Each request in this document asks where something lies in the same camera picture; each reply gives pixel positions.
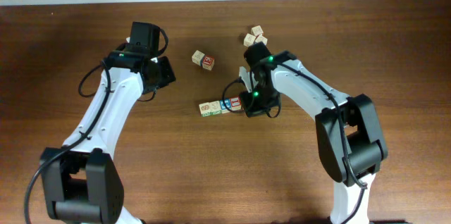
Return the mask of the wooden block red I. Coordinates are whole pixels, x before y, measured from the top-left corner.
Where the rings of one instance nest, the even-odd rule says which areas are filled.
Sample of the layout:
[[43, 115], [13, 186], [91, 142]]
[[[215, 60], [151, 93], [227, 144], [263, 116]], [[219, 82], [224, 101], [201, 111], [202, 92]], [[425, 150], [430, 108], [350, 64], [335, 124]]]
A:
[[239, 111], [242, 108], [242, 103], [239, 97], [230, 98], [230, 108], [232, 111]]

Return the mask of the wooden block blue 5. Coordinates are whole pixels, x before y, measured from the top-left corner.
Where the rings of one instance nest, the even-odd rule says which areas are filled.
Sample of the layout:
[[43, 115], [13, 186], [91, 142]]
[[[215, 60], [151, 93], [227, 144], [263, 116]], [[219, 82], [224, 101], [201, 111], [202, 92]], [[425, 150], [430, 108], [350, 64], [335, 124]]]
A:
[[221, 113], [229, 113], [231, 110], [230, 99], [220, 100]]

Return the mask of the wooden block green N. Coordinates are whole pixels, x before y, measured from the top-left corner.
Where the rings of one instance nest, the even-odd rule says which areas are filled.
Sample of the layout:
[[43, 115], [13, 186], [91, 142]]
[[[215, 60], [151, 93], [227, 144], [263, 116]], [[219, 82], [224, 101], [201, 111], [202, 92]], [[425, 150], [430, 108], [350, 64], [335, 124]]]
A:
[[222, 113], [221, 103], [220, 101], [212, 101], [209, 103], [211, 114], [217, 115]]

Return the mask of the plain wooden picture block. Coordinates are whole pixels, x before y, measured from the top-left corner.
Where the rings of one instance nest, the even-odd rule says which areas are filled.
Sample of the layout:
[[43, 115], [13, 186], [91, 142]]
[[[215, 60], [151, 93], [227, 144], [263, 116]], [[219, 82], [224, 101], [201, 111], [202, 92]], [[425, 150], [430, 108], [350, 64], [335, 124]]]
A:
[[200, 104], [199, 105], [199, 112], [200, 112], [202, 117], [210, 116], [211, 115], [210, 103], [206, 102], [206, 103]]

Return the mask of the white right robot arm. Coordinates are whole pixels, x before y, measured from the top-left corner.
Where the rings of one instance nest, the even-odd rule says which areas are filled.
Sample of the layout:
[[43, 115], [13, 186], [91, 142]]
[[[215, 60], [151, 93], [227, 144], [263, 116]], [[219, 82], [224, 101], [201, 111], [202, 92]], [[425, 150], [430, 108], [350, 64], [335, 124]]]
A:
[[368, 223], [371, 184], [388, 147], [372, 100], [351, 97], [310, 73], [289, 51], [272, 54], [265, 44], [248, 47], [240, 68], [246, 90], [239, 98], [247, 117], [281, 108], [283, 95], [315, 122], [321, 164], [333, 180], [331, 223]]

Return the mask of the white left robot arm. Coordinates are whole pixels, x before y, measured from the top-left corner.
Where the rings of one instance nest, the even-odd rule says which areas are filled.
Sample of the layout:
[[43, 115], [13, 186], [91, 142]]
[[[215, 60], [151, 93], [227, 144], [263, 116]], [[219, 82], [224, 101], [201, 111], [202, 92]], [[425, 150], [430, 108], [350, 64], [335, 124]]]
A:
[[47, 213], [64, 223], [136, 223], [124, 207], [124, 187], [113, 157], [127, 117], [145, 94], [175, 81], [159, 40], [165, 31], [134, 22], [130, 36], [99, 64], [101, 81], [78, 126], [59, 148], [47, 147], [27, 187], [24, 216], [34, 183], [42, 180]]

